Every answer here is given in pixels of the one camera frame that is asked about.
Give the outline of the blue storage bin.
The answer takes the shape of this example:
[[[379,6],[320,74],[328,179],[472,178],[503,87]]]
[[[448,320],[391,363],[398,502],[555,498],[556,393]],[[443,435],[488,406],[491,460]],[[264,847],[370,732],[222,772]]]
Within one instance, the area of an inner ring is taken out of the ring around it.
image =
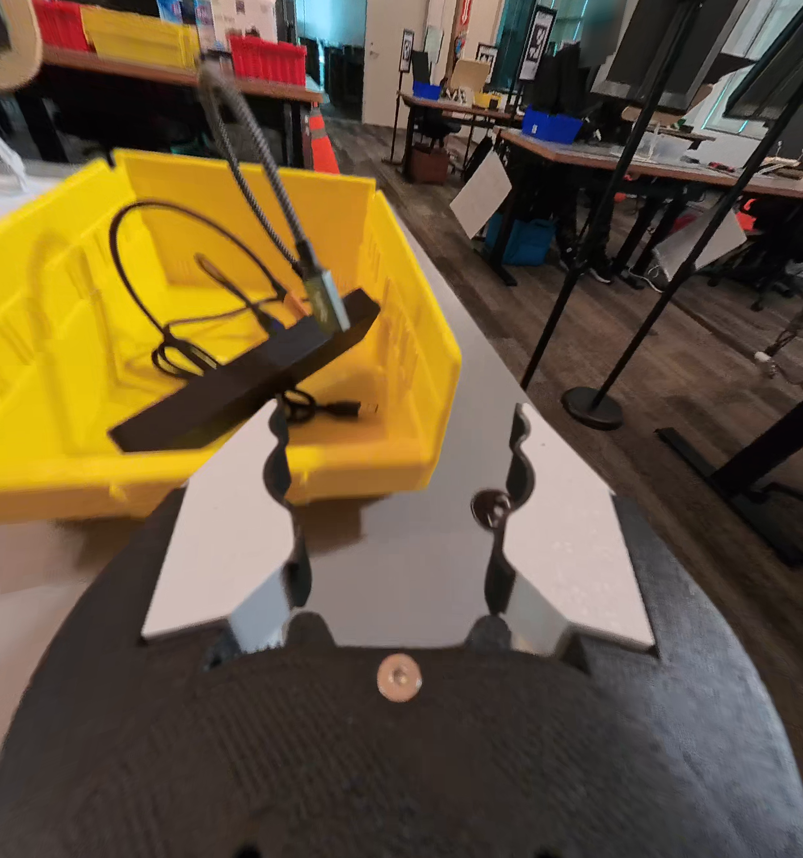
[[[556,232],[551,220],[515,220],[503,253],[503,264],[539,267],[546,262]]]

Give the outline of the red plastic bin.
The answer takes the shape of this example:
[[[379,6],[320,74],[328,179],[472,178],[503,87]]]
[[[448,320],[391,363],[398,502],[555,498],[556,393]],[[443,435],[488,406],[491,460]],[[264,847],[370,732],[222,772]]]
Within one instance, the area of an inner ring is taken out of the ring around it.
[[[46,46],[91,52],[82,20],[83,5],[69,1],[33,1],[42,42]]]
[[[232,35],[229,45],[236,77],[306,86],[306,47],[254,35]]]

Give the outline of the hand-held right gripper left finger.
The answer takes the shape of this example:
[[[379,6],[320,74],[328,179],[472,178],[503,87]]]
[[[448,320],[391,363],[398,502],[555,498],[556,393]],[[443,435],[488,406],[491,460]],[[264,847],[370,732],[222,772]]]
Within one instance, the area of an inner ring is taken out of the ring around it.
[[[243,423],[185,484],[141,630],[146,642],[221,629],[242,653],[283,644],[310,596],[283,402]]]

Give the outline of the black slanted pole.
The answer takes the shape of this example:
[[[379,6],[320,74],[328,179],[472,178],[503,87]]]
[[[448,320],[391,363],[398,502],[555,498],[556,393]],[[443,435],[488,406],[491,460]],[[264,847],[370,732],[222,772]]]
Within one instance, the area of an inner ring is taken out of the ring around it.
[[[532,357],[521,378],[521,388],[527,391],[535,372],[538,369],[544,352],[555,332],[557,324],[585,269],[591,252],[598,240],[603,237],[606,215],[614,197],[619,190],[623,178],[632,163],[636,149],[642,141],[643,134],[649,124],[655,108],[664,93],[665,85],[677,64],[686,41],[695,26],[696,18],[702,9],[702,1],[679,1],[675,6],[673,24],[662,41],[662,45],[652,64],[648,66],[646,78],[643,80],[641,112],[634,122],[631,134],[618,159],[617,166],[611,174],[605,190],[601,194],[600,203],[590,221],[589,231],[577,252],[576,260],[572,263],[563,279],[562,287],[557,295],[553,309],[548,316]]]

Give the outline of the orange traffic cone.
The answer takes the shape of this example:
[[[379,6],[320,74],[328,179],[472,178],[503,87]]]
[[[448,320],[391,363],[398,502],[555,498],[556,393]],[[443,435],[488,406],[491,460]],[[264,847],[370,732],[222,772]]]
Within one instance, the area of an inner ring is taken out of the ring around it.
[[[312,105],[307,119],[305,137],[310,145],[311,166],[315,172],[328,175],[341,173],[332,142],[320,108]]]

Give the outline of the black cable orange plugs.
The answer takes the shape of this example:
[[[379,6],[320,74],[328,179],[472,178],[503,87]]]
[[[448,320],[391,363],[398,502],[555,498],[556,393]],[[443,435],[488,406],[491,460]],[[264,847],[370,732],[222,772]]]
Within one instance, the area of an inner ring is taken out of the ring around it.
[[[144,209],[160,210],[181,215],[187,219],[196,221],[206,229],[217,233],[229,244],[232,244],[238,251],[242,252],[248,260],[259,269],[260,273],[263,274],[267,280],[271,288],[272,295],[262,299],[250,298],[245,291],[235,284],[232,278],[224,273],[218,265],[213,263],[206,254],[196,253],[193,256],[193,260],[200,272],[204,273],[216,286],[222,288],[226,294],[233,296],[237,300],[238,305],[235,309],[221,313],[213,313],[204,316],[186,316],[172,319],[167,323],[162,323],[159,318],[153,314],[130,281],[128,271],[122,261],[122,254],[120,251],[119,236],[125,220],[127,220],[128,216],[133,212],[138,212]],[[189,209],[174,202],[153,198],[139,199],[135,202],[130,202],[118,209],[113,215],[109,223],[107,239],[109,256],[123,288],[135,307],[147,319],[151,326],[156,329],[160,336],[159,343],[151,350],[151,365],[159,373],[170,379],[188,382],[192,379],[201,378],[208,372],[222,367],[222,362],[206,349],[203,349],[188,338],[179,336],[177,334],[178,328],[184,326],[223,324],[237,318],[238,316],[250,315],[253,317],[254,321],[265,336],[267,338],[271,338],[282,333],[285,326],[277,316],[272,315],[272,313],[266,310],[267,306],[274,304],[283,306],[289,314],[294,316],[297,320],[305,318],[309,314],[309,309],[307,307],[308,300],[300,299],[286,286],[284,286],[275,274],[269,270],[267,265],[261,261],[257,253],[249,248],[243,240],[222,224],[212,220],[204,214],[194,211],[193,209]]]

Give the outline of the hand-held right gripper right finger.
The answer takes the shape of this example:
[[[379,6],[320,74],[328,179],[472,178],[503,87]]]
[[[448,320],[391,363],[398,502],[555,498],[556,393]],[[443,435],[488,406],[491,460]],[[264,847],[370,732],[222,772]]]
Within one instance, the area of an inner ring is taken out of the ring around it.
[[[485,600],[513,648],[555,657],[580,634],[651,651],[614,492],[527,402],[515,407],[509,448]]]

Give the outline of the yellow plastic bin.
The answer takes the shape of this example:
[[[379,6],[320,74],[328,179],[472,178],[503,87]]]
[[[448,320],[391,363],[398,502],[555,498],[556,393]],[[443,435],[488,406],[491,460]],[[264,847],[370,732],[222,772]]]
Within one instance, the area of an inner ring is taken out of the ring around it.
[[[290,429],[294,505],[424,489],[460,378],[461,352],[385,196],[372,179],[282,169],[320,262],[342,295],[380,307],[364,339],[298,386],[357,419],[320,413]],[[117,151],[36,197],[0,176],[0,524],[145,517],[228,439],[128,454],[108,431],[183,382],[153,366],[160,332],[125,289],[109,227],[161,201],[239,239],[298,299],[299,278],[261,228],[223,160]]]

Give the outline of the black USB hub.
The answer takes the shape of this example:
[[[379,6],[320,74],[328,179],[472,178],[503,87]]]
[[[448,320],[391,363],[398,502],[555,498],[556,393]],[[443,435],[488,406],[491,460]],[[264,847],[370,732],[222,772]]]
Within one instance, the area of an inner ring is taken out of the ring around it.
[[[265,340],[223,366],[107,431],[123,453],[198,450],[212,445],[267,402],[329,365],[361,342],[381,307],[363,289],[344,297],[351,327],[326,333],[313,316]]]

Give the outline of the yellow shelf bin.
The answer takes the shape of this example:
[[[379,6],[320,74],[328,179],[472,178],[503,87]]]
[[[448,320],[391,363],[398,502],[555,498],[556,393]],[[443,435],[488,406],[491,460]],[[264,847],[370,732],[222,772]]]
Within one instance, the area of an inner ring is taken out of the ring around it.
[[[178,70],[195,70],[200,61],[193,27],[90,5],[80,14],[85,36],[104,59]]]

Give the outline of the black white marker poster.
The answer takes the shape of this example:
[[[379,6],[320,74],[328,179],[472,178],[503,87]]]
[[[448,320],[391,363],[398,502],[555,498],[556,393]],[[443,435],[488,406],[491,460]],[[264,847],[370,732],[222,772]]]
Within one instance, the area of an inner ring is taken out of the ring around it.
[[[547,45],[556,18],[556,9],[548,7],[544,2],[534,2],[515,76],[516,83],[528,83],[535,80],[541,60],[546,56]]]

